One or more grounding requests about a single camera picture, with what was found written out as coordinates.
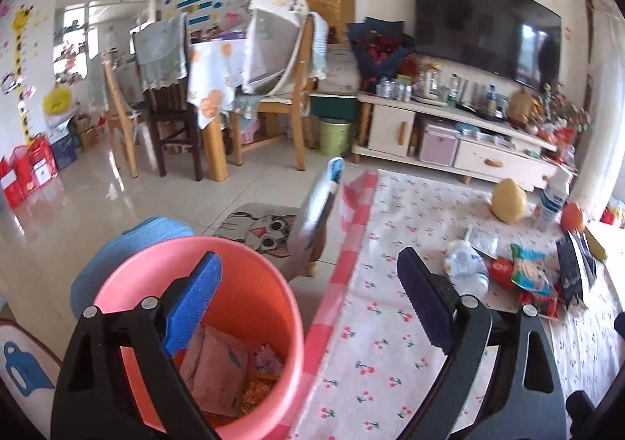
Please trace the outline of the dark wrapped flower bouquet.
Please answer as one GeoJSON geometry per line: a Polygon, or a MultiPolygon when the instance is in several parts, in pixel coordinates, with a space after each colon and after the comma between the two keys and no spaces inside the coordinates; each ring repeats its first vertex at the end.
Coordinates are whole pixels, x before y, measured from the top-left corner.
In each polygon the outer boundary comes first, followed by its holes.
{"type": "Polygon", "coordinates": [[[394,78],[414,51],[414,38],[404,32],[403,21],[366,17],[362,22],[348,23],[346,37],[365,92],[375,93],[379,81],[394,78]]]}

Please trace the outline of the white yogurt pouch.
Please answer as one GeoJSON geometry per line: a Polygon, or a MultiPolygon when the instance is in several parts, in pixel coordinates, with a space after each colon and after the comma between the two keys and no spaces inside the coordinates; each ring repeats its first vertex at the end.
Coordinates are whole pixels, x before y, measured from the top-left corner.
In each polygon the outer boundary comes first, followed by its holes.
{"type": "Polygon", "coordinates": [[[444,271],[459,295],[486,297],[489,278],[483,257],[471,246],[469,236],[475,229],[471,224],[461,239],[452,241],[444,259],[444,271]]]}

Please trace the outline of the yellow pear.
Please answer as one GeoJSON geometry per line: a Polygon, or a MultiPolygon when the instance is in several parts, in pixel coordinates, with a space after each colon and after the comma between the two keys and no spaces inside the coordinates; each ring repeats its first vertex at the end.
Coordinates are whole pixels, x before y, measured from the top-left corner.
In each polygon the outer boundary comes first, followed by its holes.
{"type": "Polygon", "coordinates": [[[491,195],[491,213],[505,224],[514,224],[528,213],[527,193],[513,179],[502,180],[491,195]]]}

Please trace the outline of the pink storage box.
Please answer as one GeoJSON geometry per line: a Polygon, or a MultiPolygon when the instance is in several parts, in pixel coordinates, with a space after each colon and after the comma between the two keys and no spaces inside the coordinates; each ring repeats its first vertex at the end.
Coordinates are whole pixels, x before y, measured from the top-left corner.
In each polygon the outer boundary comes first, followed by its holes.
{"type": "Polygon", "coordinates": [[[428,164],[451,166],[458,151],[460,132],[442,120],[423,123],[418,158],[428,164]]]}

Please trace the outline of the blue white stool cushion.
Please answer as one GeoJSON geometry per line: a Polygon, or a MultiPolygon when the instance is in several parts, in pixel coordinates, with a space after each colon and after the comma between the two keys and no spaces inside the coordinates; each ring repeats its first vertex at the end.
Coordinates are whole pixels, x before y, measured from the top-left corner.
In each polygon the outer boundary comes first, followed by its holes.
{"type": "Polygon", "coordinates": [[[288,257],[281,272],[287,281],[311,274],[311,264],[326,245],[326,228],[344,173],[344,159],[332,157],[318,171],[287,238],[288,257]]]}

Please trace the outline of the grey wipes packet feather print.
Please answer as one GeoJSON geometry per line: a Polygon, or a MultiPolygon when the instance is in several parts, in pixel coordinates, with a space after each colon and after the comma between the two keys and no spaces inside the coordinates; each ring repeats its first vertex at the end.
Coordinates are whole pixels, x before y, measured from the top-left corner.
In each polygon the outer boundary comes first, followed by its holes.
{"type": "Polygon", "coordinates": [[[179,373],[204,413],[238,418],[248,374],[246,345],[211,326],[199,326],[182,358],[179,373]]]}

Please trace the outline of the blue white bag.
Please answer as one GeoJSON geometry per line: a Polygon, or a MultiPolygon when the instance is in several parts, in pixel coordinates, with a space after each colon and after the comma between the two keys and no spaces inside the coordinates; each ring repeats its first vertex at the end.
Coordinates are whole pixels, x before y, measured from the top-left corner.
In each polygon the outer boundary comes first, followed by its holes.
{"type": "Polygon", "coordinates": [[[567,231],[557,241],[556,249],[561,275],[558,297],[568,312],[583,311],[596,282],[596,260],[586,235],[579,231],[567,231]]]}

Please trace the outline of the cherry print tablecloth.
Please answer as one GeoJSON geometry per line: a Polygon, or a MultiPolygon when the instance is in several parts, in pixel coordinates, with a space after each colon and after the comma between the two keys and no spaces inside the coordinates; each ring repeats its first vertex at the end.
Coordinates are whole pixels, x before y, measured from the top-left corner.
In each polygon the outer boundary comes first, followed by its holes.
{"type": "MultiPolygon", "coordinates": [[[[305,340],[304,372],[296,400],[265,439],[394,439],[408,424],[445,356],[430,346],[396,275],[396,260],[414,247],[430,271],[444,269],[451,241],[469,225],[509,243],[537,249],[557,270],[559,226],[536,231],[491,214],[490,195],[464,186],[366,171],[343,187],[339,206],[344,243],[305,340]]],[[[564,398],[583,389],[598,404],[624,363],[624,342],[613,322],[624,310],[624,229],[590,224],[606,247],[605,268],[591,305],[543,325],[553,349],[564,398]]]]}

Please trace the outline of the dark wooden chair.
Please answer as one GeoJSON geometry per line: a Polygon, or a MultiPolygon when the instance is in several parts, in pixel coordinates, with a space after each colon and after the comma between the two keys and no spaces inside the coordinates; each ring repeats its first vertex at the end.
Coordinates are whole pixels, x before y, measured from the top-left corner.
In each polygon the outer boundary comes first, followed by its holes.
{"type": "Polygon", "coordinates": [[[191,150],[194,177],[204,178],[197,108],[188,99],[188,15],[177,14],[132,35],[134,58],[147,110],[147,123],[159,173],[166,174],[167,146],[191,150]]]}

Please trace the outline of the white electric kettle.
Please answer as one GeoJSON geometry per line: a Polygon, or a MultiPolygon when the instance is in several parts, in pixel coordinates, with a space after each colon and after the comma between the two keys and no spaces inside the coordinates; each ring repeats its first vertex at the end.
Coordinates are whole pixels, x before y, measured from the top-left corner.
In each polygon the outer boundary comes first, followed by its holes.
{"type": "Polygon", "coordinates": [[[444,106],[446,100],[441,94],[440,81],[441,68],[436,64],[426,64],[415,83],[415,98],[424,104],[444,106]]]}

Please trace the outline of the yellow snack wrapper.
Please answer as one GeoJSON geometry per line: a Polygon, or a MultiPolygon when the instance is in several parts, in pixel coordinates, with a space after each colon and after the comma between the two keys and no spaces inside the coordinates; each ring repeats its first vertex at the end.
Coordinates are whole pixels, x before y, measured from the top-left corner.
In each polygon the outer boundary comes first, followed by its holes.
{"type": "Polygon", "coordinates": [[[257,406],[265,401],[280,379],[281,374],[253,373],[241,397],[241,414],[243,416],[250,415],[257,406]]]}

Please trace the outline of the cat print floor mat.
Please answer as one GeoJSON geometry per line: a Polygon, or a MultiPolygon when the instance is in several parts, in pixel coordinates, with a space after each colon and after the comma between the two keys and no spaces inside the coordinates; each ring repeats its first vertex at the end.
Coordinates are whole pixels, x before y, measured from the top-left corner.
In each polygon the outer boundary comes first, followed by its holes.
{"type": "Polygon", "coordinates": [[[248,203],[234,209],[214,236],[241,243],[267,258],[286,258],[288,237],[299,211],[298,207],[248,203]]]}

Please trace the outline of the cartoon face snack packet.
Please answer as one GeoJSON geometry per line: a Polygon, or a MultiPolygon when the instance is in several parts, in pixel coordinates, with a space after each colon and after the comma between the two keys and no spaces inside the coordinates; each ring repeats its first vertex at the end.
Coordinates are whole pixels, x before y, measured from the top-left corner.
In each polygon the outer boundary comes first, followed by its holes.
{"type": "Polygon", "coordinates": [[[525,292],[530,292],[542,297],[554,294],[552,282],[545,270],[545,254],[534,249],[513,243],[511,245],[513,260],[513,273],[511,282],[519,286],[525,292]]]}

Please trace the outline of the red black snack wrapper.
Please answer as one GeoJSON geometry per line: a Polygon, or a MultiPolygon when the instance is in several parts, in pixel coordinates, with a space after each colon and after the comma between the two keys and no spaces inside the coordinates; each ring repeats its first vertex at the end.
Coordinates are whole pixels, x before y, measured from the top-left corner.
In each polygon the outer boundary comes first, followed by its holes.
{"type": "Polygon", "coordinates": [[[513,271],[514,264],[513,261],[509,259],[497,258],[488,264],[488,275],[491,281],[511,292],[517,299],[517,304],[521,306],[531,304],[536,307],[540,316],[548,319],[557,319],[559,317],[557,312],[557,294],[553,293],[551,296],[546,297],[521,289],[521,287],[512,280],[513,271]]]}

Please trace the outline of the white lace curtain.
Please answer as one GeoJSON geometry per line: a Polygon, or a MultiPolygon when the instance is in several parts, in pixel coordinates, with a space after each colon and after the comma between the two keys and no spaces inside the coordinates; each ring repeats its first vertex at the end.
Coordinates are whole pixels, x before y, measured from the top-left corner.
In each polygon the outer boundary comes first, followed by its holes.
{"type": "Polygon", "coordinates": [[[570,200],[590,219],[601,218],[624,159],[624,16],[613,0],[592,0],[589,73],[591,127],[570,200]]]}

